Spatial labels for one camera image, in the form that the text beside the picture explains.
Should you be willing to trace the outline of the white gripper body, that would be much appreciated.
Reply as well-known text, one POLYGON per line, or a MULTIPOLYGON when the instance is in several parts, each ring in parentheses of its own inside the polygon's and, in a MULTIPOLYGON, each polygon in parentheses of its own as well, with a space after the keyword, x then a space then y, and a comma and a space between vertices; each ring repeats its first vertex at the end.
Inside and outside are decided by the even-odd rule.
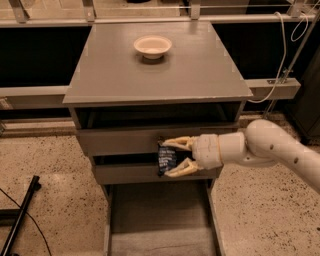
POLYGON ((219 136, 202 134, 192 145, 192 156, 201 169, 215 169, 223 165, 219 147, 219 136))

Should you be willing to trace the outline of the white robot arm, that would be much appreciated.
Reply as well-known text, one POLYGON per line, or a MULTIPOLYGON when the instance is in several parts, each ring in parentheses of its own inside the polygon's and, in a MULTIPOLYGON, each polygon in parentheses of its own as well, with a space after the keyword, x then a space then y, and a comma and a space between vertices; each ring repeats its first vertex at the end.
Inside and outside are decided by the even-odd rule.
POLYGON ((192 159, 186 158, 166 171, 168 177, 186 176, 229 163, 255 168, 281 163, 320 193, 320 154, 268 120, 254 120, 244 132, 183 136, 167 139, 161 146, 192 153, 192 159))

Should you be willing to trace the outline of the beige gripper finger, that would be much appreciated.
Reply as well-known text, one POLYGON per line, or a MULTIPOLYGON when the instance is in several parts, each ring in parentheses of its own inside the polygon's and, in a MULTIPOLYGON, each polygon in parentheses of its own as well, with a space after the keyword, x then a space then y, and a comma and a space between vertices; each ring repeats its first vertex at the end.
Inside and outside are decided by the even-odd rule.
POLYGON ((182 136, 177 138, 167 139, 162 142, 163 146, 174 147, 186 151, 191 151, 197 136, 182 136))
POLYGON ((177 167, 166 171, 165 175, 171 178, 176 178, 193 174, 199 170, 202 170, 202 167, 196 161, 186 158, 177 167))

